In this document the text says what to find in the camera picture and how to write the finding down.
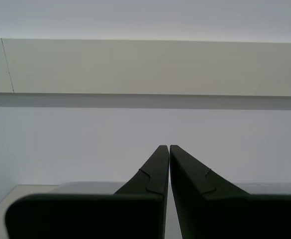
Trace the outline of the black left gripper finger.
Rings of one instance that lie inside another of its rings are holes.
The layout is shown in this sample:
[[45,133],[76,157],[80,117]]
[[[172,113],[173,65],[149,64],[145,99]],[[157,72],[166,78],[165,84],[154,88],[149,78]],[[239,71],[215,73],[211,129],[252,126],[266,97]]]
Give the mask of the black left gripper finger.
[[4,217],[11,239],[162,239],[165,236],[169,150],[159,146],[113,194],[32,194]]
[[291,195],[250,194],[178,145],[171,186],[185,239],[291,239]]

